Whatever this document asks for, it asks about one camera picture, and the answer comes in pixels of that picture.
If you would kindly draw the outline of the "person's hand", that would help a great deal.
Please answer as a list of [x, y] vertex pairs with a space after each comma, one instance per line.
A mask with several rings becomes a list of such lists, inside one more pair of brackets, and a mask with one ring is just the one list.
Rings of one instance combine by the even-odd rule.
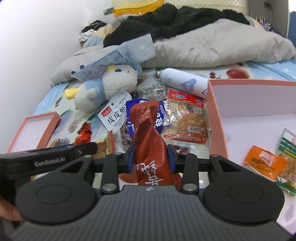
[[3, 198], [0, 198], [0, 217], [10, 221], [22, 221], [18, 209]]

